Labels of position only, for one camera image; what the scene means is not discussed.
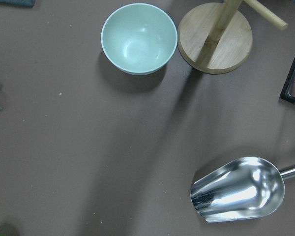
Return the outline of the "steel ice scoop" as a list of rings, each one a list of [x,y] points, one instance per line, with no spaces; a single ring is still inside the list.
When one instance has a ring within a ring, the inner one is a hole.
[[[277,169],[260,157],[241,157],[193,183],[190,199],[209,223],[254,219],[275,212],[295,165]]]

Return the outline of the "grey folded cloth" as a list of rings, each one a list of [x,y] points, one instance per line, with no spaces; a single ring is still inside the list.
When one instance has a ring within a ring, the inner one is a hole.
[[[34,7],[36,0],[11,0],[11,4],[22,7]]]

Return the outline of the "wooden cup stand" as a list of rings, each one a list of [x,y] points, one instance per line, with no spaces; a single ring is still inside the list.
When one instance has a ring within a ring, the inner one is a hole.
[[[238,8],[240,0],[199,5],[185,14],[178,33],[178,49],[193,68],[208,74],[237,69],[248,58],[253,34]]]

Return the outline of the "mint green bowl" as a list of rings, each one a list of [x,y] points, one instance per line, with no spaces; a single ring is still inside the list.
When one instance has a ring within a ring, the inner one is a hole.
[[[160,70],[177,47],[177,29],[162,9],[147,3],[132,3],[114,11],[101,31],[101,46],[107,59],[131,75]]]

